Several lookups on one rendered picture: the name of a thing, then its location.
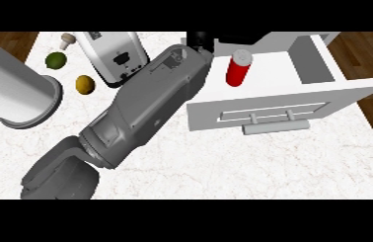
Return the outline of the white toaster appliance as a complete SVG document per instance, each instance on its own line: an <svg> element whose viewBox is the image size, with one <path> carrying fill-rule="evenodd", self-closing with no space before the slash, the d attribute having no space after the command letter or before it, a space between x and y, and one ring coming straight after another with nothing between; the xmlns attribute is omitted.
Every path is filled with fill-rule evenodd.
<svg viewBox="0 0 373 242"><path fill-rule="evenodd" d="M134 32L75 32L89 64L110 88L117 88L150 62Z"/></svg>

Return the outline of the white open drawer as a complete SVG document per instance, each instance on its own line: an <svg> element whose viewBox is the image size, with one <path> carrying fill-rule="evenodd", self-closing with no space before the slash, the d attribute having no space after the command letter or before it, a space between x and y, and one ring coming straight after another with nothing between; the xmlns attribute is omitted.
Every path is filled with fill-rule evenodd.
<svg viewBox="0 0 373 242"><path fill-rule="evenodd" d="M238 87L225 83L231 55L216 56L199 92L201 101L268 97L343 88L373 87L373 78L346 80L318 35L299 37L287 51L255 53Z"/></svg>

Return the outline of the large grey cylindrical appliance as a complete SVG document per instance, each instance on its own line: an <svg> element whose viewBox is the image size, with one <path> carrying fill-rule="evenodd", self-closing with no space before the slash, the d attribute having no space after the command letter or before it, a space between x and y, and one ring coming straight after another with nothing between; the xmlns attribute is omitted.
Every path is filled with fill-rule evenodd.
<svg viewBox="0 0 373 242"><path fill-rule="evenodd" d="M61 84L0 48L0 122L26 129L42 123L61 103Z"/></svg>

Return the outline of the white cabinet body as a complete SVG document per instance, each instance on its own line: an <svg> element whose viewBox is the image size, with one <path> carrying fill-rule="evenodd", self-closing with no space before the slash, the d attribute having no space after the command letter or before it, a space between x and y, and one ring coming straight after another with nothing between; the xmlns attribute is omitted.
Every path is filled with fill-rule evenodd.
<svg viewBox="0 0 373 242"><path fill-rule="evenodd" d="M263 35L213 35L213 55L227 56L237 49L246 49L252 54L287 51L296 38L318 35L328 44L339 32L268 32Z"/></svg>

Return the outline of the beige mushroom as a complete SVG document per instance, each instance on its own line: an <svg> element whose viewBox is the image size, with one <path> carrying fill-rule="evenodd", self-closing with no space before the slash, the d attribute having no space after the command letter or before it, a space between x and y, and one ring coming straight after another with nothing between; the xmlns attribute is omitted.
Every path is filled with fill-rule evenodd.
<svg viewBox="0 0 373 242"><path fill-rule="evenodd" d="M75 36L69 33L61 34L61 44L60 49L66 49L66 47L75 43Z"/></svg>

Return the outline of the red can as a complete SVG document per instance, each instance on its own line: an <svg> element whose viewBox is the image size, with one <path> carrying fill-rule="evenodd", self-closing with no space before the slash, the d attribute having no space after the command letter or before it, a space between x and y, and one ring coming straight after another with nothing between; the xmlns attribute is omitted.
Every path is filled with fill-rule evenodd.
<svg viewBox="0 0 373 242"><path fill-rule="evenodd" d="M231 87L237 87L243 83L243 79L252 64L252 53L246 49L237 49L229 58L225 83Z"/></svg>

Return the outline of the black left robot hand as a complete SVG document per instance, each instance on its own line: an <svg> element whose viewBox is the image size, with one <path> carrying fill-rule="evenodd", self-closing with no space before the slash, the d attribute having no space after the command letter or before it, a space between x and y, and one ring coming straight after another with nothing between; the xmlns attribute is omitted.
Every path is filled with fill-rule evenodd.
<svg viewBox="0 0 373 242"><path fill-rule="evenodd" d="M187 32L185 45L194 50L200 48L213 52L213 36L210 32Z"/></svg>

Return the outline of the green lime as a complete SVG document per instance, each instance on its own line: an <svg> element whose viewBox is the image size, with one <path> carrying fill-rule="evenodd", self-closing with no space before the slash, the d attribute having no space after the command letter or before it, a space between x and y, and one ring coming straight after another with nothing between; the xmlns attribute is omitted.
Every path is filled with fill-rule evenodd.
<svg viewBox="0 0 373 242"><path fill-rule="evenodd" d="M61 52L51 52L45 58L45 65L50 69L60 69L66 63L66 56Z"/></svg>

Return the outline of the yellow lemon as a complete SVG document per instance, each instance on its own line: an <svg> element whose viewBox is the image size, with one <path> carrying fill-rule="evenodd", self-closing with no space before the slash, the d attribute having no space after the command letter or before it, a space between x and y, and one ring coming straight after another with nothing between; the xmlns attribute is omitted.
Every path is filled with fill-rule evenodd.
<svg viewBox="0 0 373 242"><path fill-rule="evenodd" d="M81 95L88 95L94 91L94 81L86 75L76 77L75 90Z"/></svg>

